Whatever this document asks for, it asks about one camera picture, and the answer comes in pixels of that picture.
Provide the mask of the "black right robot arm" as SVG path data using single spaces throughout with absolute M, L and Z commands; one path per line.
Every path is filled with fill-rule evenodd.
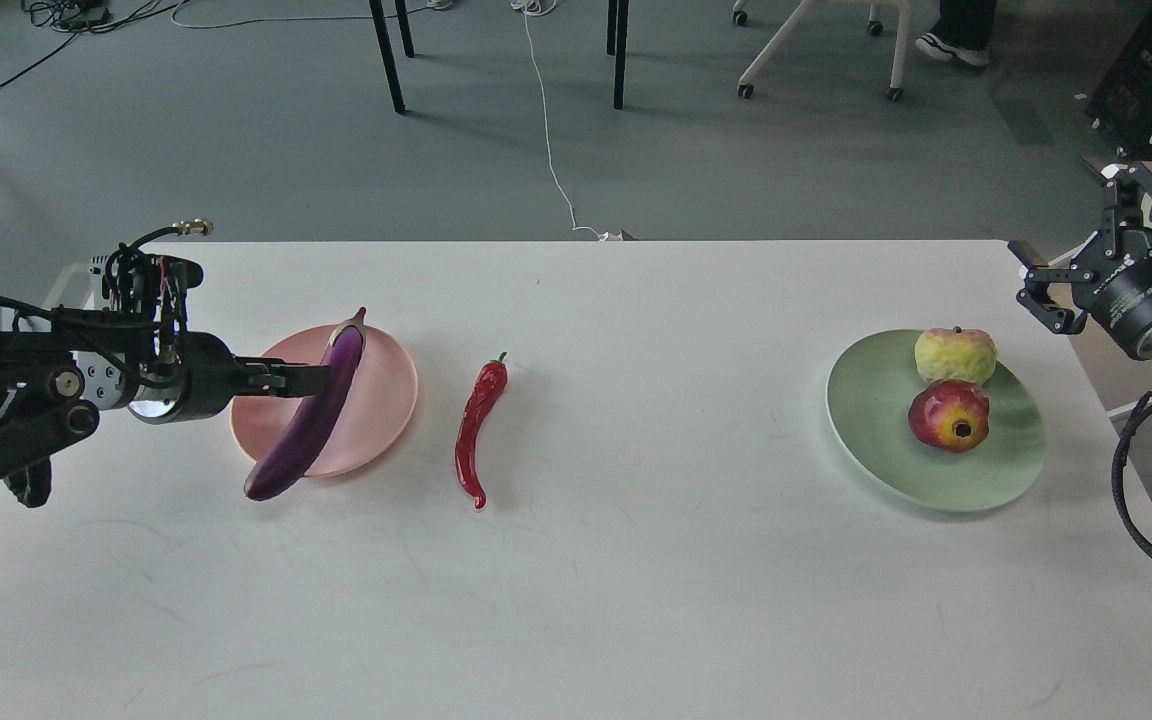
M 1100 222 L 1068 263 L 1046 262 L 1029 243 L 1009 243 L 1021 265 L 1016 300 L 1052 333 L 1079 334 L 1094 323 L 1130 359 L 1151 361 L 1152 161 L 1108 164 L 1100 187 Z M 1126 533 L 1152 560 L 1152 541 L 1134 523 L 1124 488 L 1134 437 L 1149 419 L 1152 391 L 1126 415 L 1111 458 L 1111 495 Z

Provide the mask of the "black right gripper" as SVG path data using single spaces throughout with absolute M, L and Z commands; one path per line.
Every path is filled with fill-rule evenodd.
M 1091 286 L 1101 278 L 1096 266 L 1076 266 L 1094 242 L 1085 240 L 1058 256 L 1058 262 L 1064 262 L 1059 265 L 1043 259 L 1032 243 L 1011 240 L 1007 250 L 1020 262 L 1016 301 L 1053 334 L 1079 334 L 1093 319 L 1130 359 L 1151 361 L 1152 251 L 1126 255 L 1126 236 L 1152 232 L 1152 161 L 1111 162 L 1102 167 L 1101 176 L 1101 255 L 1126 259 L 1094 288 L 1091 305 L 1073 300 L 1075 306 L 1064 306 L 1053 300 L 1053 286 Z

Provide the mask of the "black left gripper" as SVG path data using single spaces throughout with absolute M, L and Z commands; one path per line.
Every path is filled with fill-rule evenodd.
M 237 357 L 214 334 L 185 334 L 168 387 L 142 388 L 127 409 L 151 425 L 217 416 L 233 397 L 308 397 L 329 386 L 332 369 L 280 357 Z

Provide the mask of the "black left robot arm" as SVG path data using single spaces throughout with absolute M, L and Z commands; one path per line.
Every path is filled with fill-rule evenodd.
M 99 306 L 35 306 L 0 296 L 0 482 L 26 507 L 50 498 L 51 456 L 91 437 L 100 414 L 124 409 L 147 424 L 198 420 L 233 397 L 298 397 L 300 409 L 247 482 L 247 497 L 276 497 L 305 473 L 329 438 L 366 340 L 358 320 L 332 333 L 317 365 L 241 357 L 188 328 L 188 291 L 200 265 L 147 253 L 169 234 L 209 234 L 184 220 L 116 247 L 91 266 Z

